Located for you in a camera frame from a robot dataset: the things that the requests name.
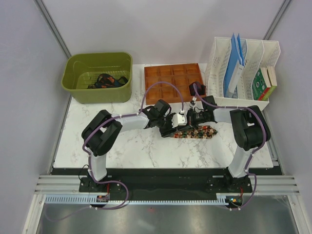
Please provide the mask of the colourful floral patterned tie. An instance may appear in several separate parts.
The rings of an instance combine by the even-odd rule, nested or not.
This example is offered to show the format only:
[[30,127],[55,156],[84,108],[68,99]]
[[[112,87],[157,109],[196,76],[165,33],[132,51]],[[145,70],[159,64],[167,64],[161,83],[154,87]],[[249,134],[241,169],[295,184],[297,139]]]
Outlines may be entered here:
[[183,130],[174,133],[172,138],[211,139],[218,131],[210,125],[199,126],[197,129]]

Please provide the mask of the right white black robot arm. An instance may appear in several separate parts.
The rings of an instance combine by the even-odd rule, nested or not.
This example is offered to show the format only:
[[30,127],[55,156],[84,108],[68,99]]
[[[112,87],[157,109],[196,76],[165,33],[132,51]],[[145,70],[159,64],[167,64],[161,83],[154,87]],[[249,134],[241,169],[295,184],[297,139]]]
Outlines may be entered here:
[[225,122],[232,125],[237,148],[223,177],[223,186],[229,192],[248,183],[249,167],[253,157],[271,138],[270,130],[257,105],[250,107],[217,106],[213,96],[201,99],[200,112],[191,107],[187,124],[193,128],[206,122]]

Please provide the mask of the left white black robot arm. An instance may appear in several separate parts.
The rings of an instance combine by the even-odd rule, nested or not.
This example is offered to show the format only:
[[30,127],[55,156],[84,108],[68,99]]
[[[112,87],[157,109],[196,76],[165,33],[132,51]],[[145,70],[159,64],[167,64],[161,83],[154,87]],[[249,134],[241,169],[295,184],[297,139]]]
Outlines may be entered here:
[[112,115],[106,110],[100,111],[83,130],[82,149],[88,154],[88,173],[90,186],[97,192],[107,186],[106,155],[122,132],[149,129],[176,131],[177,127],[187,123],[184,109],[171,113],[171,106],[160,99],[153,106],[145,107],[136,113]]

